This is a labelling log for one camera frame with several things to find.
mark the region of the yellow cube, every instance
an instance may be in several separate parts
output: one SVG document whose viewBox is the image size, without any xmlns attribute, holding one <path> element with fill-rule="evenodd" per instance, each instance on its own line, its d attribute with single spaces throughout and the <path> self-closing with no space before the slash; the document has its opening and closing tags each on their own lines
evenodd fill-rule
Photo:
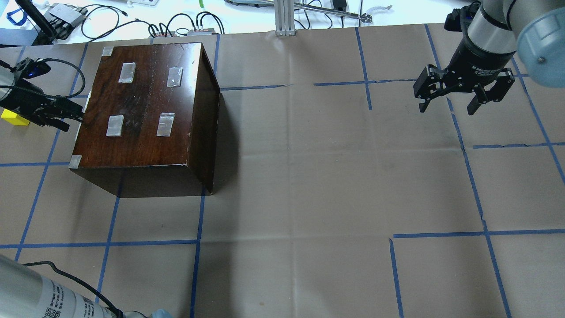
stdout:
<svg viewBox="0 0 565 318">
<path fill-rule="evenodd" d="M 22 116 L 14 113 L 13 111 L 9 111 L 7 109 L 5 109 L 2 112 L 2 119 L 4 119 L 5 121 L 7 121 L 10 124 L 13 124 L 14 126 L 27 126 L 29 125 L 29 120 L 23 118 Z"/>
</svg>

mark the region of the wooden box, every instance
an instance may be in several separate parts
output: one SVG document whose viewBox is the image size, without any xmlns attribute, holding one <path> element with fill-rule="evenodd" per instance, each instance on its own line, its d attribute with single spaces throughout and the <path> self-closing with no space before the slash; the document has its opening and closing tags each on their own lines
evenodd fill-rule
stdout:
<svg viewBox="0 0 565 318">
<path fill-rule="evenodd" d="M 105 48 L 69 168 L 118 197 L 210 194 L 219 100 L 201 43 Z"/>
</svg>

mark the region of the cardboard surface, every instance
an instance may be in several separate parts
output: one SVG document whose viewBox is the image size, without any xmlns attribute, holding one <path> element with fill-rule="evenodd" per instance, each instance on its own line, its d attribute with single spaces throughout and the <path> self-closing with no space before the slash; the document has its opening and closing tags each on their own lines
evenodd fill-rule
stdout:
<svg viewBox="0 0 565 318">
<path fill-rule="evenodd" d="M 68 171 L 76 124 L 0 122 L 0 253 L 60 259 L 147 315 L 565 317 L 565 90 L 516 61 L 502 102 L 419 113 L 413 78 L 460 41 L 440 25 L 194 39 L 225 101 L 216 193 L 119 200 Z M 83 102 L 104 46 L 147 41 L 21 56 L 81 64 Z M 80 85 L 51 75 L 46 92 Z"/>
</svg>

